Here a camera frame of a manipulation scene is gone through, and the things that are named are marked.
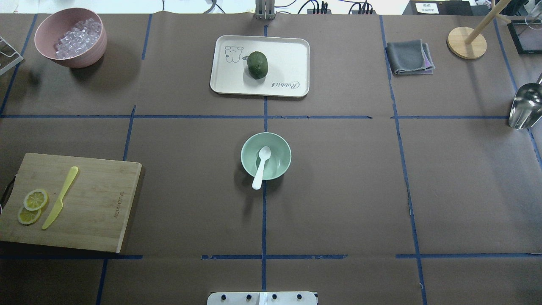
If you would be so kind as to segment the wooden banana stand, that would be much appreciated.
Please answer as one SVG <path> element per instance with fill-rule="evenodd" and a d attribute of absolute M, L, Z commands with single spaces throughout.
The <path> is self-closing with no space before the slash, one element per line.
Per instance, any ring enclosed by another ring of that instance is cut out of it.
<path fill-rule="evenodd" d="M 482 57 L 486 53 L 487 42 L 481 33 L 509 3 L 509 0 L 500 0 L 492 4 L 490 12 L 475 28 L 461 26 L 451 30 L 446 40 L 449 50 L 468 60 Z"/>

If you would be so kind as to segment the yellow plastic knife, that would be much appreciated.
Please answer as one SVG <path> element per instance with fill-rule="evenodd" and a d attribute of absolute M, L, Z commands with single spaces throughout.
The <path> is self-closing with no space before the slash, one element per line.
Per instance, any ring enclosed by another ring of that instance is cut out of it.
<path fill-rule="evenodd" d="M 66 175 L 66 178 L 64 180 L 64 183 L 62 185 L 62 188 L 60 190 L 60 193 L 58 194 L 58 197 L 52 207 L 52 210 L 50 211 L 49 215 L 47 216 L 44 224 L 42 225 L 42 230 L 47 230 L 49 226 L 57 219 L 59 214 L 61 213 L 63 207 L 64 207 L 64 197 L 66 193 L 68 192 L 70 186 L 76 179 L 76 176 L 79 174 L 79 168 L 77 166 L 72 166 L 69 169 L 68 174 Z"/>

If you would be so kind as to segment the clear ice cubes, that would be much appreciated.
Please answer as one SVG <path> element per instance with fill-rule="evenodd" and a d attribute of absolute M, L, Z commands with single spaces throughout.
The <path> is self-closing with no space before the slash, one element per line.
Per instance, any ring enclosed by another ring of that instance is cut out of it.
<path fill-rule="evenodd" d="M 73 58 L 88 51 L 102 33 L 102 23 L 93 18 L 77 22 L 54 44 L 56 58 Z"/>

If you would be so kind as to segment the bamboo cutting board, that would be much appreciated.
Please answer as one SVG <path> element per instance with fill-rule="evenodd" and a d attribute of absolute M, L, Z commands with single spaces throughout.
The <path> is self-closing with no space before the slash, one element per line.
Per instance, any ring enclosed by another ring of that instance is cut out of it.
<path fill-rule="evenodd" d="M 63 209 L 46 222 L 71 167 L 79 171 L 63 199 Z M 120 253 L 142 165 L 137 162 L 25 154 L 1 214 L 1 240 L 15 243 Z M 49 200 L 39 220 L 19 223 L 27 193 L 44 189 Z"/>

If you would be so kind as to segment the metal scoop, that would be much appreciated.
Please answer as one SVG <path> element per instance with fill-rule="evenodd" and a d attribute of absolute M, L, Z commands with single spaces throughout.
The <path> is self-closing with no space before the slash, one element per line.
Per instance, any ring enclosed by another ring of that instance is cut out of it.
<path fill-rule="evenodd" d="M 542 76 L 519 87 L 515 93 L 508 125 L 516 130 L 531 128 L 542 115 Z"/>

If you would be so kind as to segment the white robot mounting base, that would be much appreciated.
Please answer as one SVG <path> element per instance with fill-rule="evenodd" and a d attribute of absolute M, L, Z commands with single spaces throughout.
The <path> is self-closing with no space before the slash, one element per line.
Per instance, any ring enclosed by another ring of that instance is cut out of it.
<path fill-rule="evenodd" d="M 250 291 L 211 293 L 207 305 L 317 305 L 311 291 Z"/>

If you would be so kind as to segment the pink bowl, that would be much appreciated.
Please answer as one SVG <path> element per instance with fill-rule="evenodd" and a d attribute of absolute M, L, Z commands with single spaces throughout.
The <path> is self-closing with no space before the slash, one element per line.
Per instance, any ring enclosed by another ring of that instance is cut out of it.
<path fill-rule="evenodd" d="M 95 12 L 87 8 L 66 8 L 48 16 L 37 28 L 34 44 L 38 52 L 61 66 L 68 68 L 85 68 L 98 62 L 106 52 L 107 32 L 102 26 L 97 42 L 89 50 L 71 58 L 56 58 L 54 43 L 56 43 L 68 29 L 79 21 L 94 19 L 102 24 L 102 19 Z"/>

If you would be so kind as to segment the green avocado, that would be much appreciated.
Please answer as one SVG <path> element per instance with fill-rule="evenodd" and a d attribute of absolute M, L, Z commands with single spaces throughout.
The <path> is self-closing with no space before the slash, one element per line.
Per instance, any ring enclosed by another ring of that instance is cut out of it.
<path fill-rule="evenodd" d="M 267 76 L 268 60 L 267 56 L 260 51 L 252 52 L 247 59 L 249 74 L 252 78 L 259 80 Z"/>

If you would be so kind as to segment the white plastic spoon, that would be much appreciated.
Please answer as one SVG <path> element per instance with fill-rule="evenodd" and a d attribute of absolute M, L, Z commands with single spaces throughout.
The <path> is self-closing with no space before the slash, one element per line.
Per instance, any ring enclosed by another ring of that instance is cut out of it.
<path fill-rule="evenodd" d="M 269 146 L 261 147 L 259 151 L 259 163 L 256 168 L 256 174 L 252 181 L 252 189 L 259 190 L 263 185 L 263 172 L 265 170 L 265 162 L 269 160 L 271 156 L 271 149 Z"/>

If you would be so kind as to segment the black frame tray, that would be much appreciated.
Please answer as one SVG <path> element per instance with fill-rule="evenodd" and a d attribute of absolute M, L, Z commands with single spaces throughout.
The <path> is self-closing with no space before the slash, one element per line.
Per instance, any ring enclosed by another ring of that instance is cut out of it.
<path fill-rule="evenodd" d="M 542 53 L 541 21 L 528 26 L 524 20 L 513 20 L 507 27 L 518 54 Z"/>

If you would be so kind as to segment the white rabbit tray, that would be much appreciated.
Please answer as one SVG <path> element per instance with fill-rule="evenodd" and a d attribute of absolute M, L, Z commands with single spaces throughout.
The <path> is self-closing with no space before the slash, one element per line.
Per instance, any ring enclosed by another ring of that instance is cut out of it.
<path fill-rule="evenodd" d="M 262 52 L 268 60 L 264 78 L 249 75 L 248 56 Z M 302 39 L 224 35 L 217 39 L 210 87 L 219 94 L 302 98 L 310 88 L 310 45 Z"/>

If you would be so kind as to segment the grey folded cloth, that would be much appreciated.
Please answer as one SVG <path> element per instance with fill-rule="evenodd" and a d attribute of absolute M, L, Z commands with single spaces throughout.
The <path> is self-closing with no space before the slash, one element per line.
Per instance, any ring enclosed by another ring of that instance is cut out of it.
<path fill-rule="evenodd" d="M 432 75 L 434 72 L 429 45 L 422 40 L 388 42 L 386 52 L 395 75 Z"/>

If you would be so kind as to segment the aluminium frame post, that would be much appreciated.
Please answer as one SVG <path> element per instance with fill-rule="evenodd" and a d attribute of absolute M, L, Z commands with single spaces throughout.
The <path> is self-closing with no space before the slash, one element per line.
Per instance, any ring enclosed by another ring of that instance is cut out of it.
<path fill-rule="evenodd" d="M 255 19 L 274 20 L 275 18 L 275 0 L 255 0 Z"/>

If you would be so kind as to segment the light green bowl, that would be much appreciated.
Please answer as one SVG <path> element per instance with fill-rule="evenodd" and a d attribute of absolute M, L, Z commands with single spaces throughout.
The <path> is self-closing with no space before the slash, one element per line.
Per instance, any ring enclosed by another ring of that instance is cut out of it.
<path fill-rule="evenodd" d="M 265 162 L 263 180 L 273 180 L 285 174 L 292 162 L 292 151 L 286 140 L 275 133 L 257 133 L 247 139 L 241 149 L 241 164 L 252 177 L 256 175 L 261 148 L 268 146 L 271 156 Z"/>

